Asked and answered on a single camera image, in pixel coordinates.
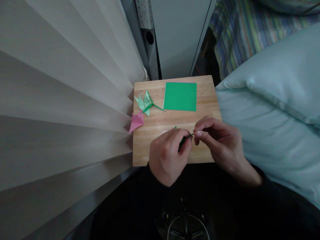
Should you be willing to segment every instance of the right hand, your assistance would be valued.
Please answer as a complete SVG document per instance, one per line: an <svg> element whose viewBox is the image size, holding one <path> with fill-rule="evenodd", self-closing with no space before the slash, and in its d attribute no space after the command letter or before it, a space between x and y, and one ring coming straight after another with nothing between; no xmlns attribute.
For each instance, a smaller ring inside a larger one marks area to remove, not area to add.
<svg viewBox="0 0 320 240"><path fill-rule="evenodd" d="M193 132L195 144L204 142L214 161L241 186L262 184L262 177L244 157L241 133L237 128L206 116L196 123Z"/></svg>

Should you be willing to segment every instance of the dark sleeve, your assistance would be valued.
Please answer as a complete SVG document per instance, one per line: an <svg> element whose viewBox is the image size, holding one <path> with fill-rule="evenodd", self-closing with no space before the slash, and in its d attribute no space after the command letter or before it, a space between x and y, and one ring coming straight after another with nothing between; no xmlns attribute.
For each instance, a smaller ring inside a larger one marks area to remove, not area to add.
<svg viewBox="0 0 320 240"><path fill-rule="evenodd" d="M91 240L161 239L154 219L170 188L153 176L149 164L136 176L116 194L119 199L107 198L101 204L91 226Z"/></svg>
<svg viewBox="0 0 320 240"><path fill-rule="evenodd" d="M242 194L236 208L240 232L273 236L286 233L320 239L319 210L297 193L273 183L258 167L253 167L263 183L258 188L240 190Z"/></svg>
<svg viewBox="0 0 320 240"><path fill-rule="evenodd" d="M154 219L160 214L169 189L154 177L148 163L130 196L131 239L161 239Z"/></svg>

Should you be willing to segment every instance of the bed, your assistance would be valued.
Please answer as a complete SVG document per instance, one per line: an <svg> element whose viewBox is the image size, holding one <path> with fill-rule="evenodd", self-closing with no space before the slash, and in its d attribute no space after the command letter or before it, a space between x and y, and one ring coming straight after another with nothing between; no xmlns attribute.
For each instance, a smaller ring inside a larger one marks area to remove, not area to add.
<svg viewBox="0 0 320 240"><path fill-rule="evenodd" d="M251 163L320 209L319 21L227 0L210 25L223 121L240 129Z"/></svg>

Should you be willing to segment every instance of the striped fabric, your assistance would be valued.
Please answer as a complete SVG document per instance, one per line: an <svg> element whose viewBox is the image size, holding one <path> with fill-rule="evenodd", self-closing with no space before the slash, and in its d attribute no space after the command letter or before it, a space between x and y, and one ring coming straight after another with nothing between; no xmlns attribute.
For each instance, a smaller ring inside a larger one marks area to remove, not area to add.
<svg viewBox="0 0 320 240"><path fill-rule="evenodd" d="M217 0L209 27L221 80L264 48L319 21L320 14L296 17L252 0Z"/></svg>

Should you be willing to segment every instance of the light blue pillow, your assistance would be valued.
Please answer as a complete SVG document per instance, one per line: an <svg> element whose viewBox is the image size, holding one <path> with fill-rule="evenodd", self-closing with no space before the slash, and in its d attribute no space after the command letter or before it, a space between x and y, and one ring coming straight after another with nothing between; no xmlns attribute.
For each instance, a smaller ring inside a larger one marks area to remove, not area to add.
<svg viewBox="0 0 320 240"><path fill-rule="evenodd" d="M320 23L259 52L217 90L242 87L320 129Z"/></svg>
<svg viewBox="0 0 320 240"><path fill-rule="evenodd" d="M320 209L320 137L247 88L216 90L222 120L239 128L245 157Z"/></svg>

